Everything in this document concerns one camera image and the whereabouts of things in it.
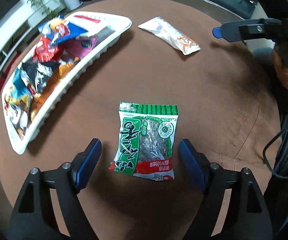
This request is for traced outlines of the person's right hand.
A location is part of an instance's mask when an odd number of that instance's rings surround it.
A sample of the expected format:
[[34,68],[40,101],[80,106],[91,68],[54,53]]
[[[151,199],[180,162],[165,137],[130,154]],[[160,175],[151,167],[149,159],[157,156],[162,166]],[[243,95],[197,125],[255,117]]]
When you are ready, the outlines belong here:
[[272,51],[272,56],[277,77],[281,84],[288,90],[288,67],[283,63],[282,58],[275,50]]

